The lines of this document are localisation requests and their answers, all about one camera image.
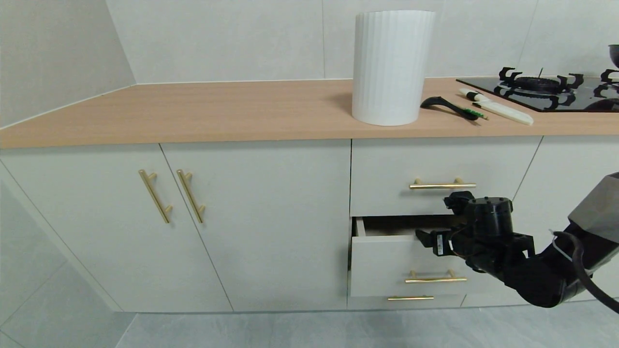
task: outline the gold handle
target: gold handle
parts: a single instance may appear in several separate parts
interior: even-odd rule
[[[421,179],[415,179],[415,183],[409,185],[410,189],[435,189],[435,188],[446,188],[446,189],[462,189],[462,188],[475,188],[477,184],[470,183],[465,184],[462,179],[456,178],[454,183],[451,184],[424,184]]]
[[[448,282],[465,282],[467,281],[466,277],[456,277],[454,271],[451,269],[447,271],[450,275],[449,278],[417,278],[417,274],[415,271],[410,272],[410,276],[412,279],[406,279],[404,282],[406,284],[418,284],[418,283],[448,283]]]
[[[412,296],[412,297],[389,297],[387,301],[414,301],[414,300],[434,300],[434,296]]]
[[[185,190],[185,193],[187,194],[187,197],[189,198],[189,203],[191,204],[191,207],[194,210],[197,220],[201,224],[202,213],[204,212],[204,209],[206,209],[206,207],[205,206],[198,207],[196,204],[196,198],[194,197],[193,193],[191,192],[191,188],[189,187],[189,181],[191,180],[192,174],[191,173],[185,174],[183,173],[182,169],[177,170],[176,173],[178,174],[178,178],[181,180],[181,184],[183,185],[183,189]]]
[[[157,206],[159,213],[161,213],[161,216],[163,217],[163,221],[165,221],[166,224],[169,224],[170,219],[168,218],[168,213],[172,210],[172,206],[167,206],[166,208],[163,208],[163,205],[161,204],[161,201],[159,200],[159,197],[157,196],[157,193],[155,192],[155,189],[153,188],[153,185],[152,185],[152,180],[154,180],[157,177],[157,173],[147,175],[146,171],[143,169],[140,169],[138,173],[140,173],[140,177],[142,178],[142,181],[144,181],[146,188],[149,190],[150,197],[152,197],[153,201],[155,201],[155,205]]]

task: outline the white knife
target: white knife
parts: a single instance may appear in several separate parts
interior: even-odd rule
[[[472,89],[461,88],[460,93],[465,97],[473,101],[473,105],[480,107],[484,110],[488,110],[492,113],[496,113],[499,116],[503,116],[509,120],[516,121],[518,123],[526,124],[528,126],[533,124],[533,117],[529,114],[506,107],[503,104],[493,102],[486,98],[483,94],[476,92]]]

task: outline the gas stove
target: gas stove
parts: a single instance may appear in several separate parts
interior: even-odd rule
[[[619,112],[619,70],[607,69],[600,77],[520,75],[504,67],[498,78],[457,81],[540,112]]]

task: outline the ribbed white vase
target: ribbed white vase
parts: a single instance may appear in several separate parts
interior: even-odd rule
[[[352,115],[380,126],[419,116],[435,13],[381,11],[357,15]]]

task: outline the wooden countertop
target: wooden countertop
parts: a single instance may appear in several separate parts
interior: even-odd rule
[[[427,79],[423,98],[440,95],[468,106],[470,102],[457,95],[462,87],[453,78]],[[422,109],[412,124],[372,126],[351,116],[351,80],[135,85],[7,127],[0,131],[0,147],[619,135],[618,113],[538,113],[504,100],[501,103],[527,112],[535,119],[534,125],[525,126],[488,112],[489,121],[470,122],[447,111]]]

